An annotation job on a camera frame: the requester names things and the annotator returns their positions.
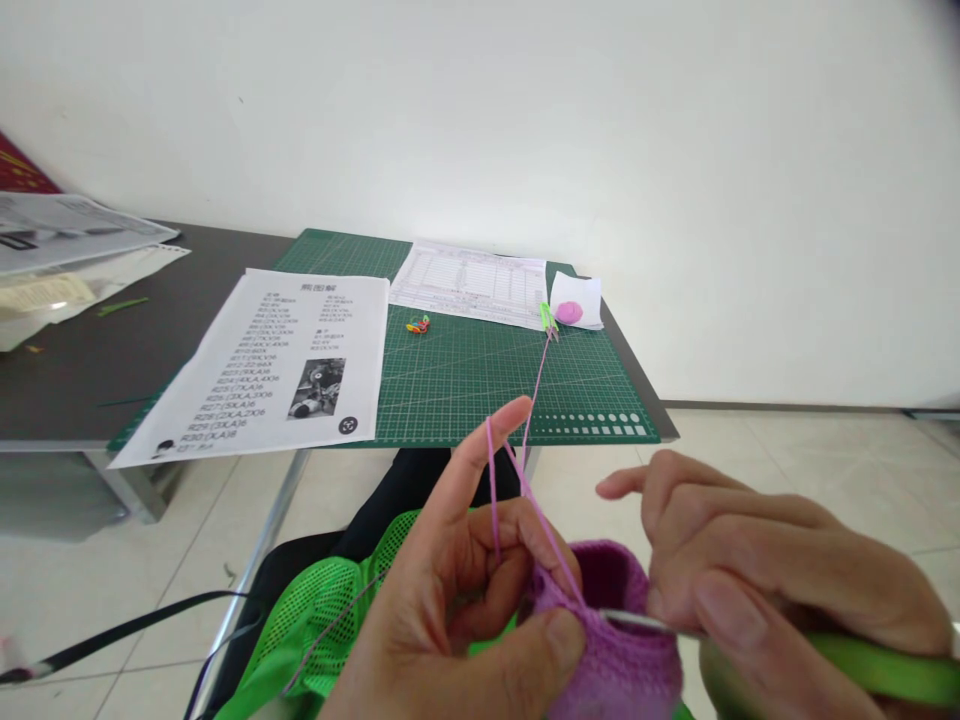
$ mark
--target printed form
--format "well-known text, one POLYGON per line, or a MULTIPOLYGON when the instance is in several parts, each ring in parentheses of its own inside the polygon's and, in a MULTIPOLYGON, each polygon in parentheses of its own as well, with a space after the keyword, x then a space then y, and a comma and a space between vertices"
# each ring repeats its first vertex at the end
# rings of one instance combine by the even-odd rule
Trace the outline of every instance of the printed form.
POLYGON ((547 261, 416 242, 390 286, 390 304, 543 330, 547 261))

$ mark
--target black pants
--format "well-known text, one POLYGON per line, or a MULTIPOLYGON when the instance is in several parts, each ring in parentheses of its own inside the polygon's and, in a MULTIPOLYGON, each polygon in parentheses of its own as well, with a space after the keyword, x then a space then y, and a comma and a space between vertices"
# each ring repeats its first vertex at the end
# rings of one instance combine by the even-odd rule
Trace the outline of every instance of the black pants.
MULTIPOLYGON (((424 506, 449 461, 448 449, 400 450, 373 495, 357 511, 346 530, 298 538, 277 546, 257 571, 250 594, 266 602, 272 610, 287 585, 315 562, 331 556, 345 557, 354 562, 370 557, 395 517, 424 506)), ((496 454, 494 464, 497 500, 519 497, 520 479, 505 450, 496 454)), ((487 472, 483 471, 471 507, 490 502, 490 478, 487 472)), ((255 622, 261 607, 256 603, 244 603, 237 627, 255 622)), ((224 651, 223 665, 210 695, 210 717, 236 691, 259 635, 259 632, 243 635, 224 651)))

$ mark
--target white wall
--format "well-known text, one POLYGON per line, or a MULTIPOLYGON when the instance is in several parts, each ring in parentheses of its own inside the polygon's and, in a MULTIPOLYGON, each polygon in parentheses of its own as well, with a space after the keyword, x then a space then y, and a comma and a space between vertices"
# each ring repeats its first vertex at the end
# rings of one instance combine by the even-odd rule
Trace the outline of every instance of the white wall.
POLYGON ((960 401, 928 0, 8 0, 0 127, 153 217, 547 256, 661 396, 960 401))

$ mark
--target tiled floor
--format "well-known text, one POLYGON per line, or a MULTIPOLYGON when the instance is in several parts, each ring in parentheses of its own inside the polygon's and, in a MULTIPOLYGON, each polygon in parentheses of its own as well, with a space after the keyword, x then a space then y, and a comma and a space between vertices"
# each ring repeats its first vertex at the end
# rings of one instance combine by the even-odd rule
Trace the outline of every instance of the tiled floor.
MULTIPOLYGON (((673 445, 768 493, 797 492, 914 556, 960 617, 960 443, 942 427, 898 415, 678 410, 673 445)), ((650 546, 638 500, 593 492, 608 472, 656 448, 550 448, 533 479, 569 540, 609 537, 641 562, 650 546)), ((316 451, 280 534, 343 527, 376 486, 392 451, 316 451)), ((127 522, 79 545, 0 537, 0 636, 38 659, 117 622, 231 583, 242 571, 290 453, 209 460, 186 469, 163 521, 127 522)), ((33 686, 0 691, 0 717, 75 720, 181 716, 226 603, 196 609, 33 686)), ((681 646, 685 699, 713 717, 681 646)))

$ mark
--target green crochet hook handle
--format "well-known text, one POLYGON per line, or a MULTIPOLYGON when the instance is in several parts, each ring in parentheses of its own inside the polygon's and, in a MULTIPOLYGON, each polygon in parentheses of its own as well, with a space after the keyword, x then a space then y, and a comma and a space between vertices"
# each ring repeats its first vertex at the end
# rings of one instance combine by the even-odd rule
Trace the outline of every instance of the green crochet hook handle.
MULTIPOLYGON (((810 644, 856 685, 930 707, 960 707, 960 663, 880 647, 847 635, 810 633, 810 644)), ((730 661, 710 641, 700 646, 703 683, 722 720, 765 720, 757 698, 730 661)))
POLYGON ((960 707, 960 663, 906 655, 831 633, 807 635, 817 652, 871 695, 937 707, 960 707))

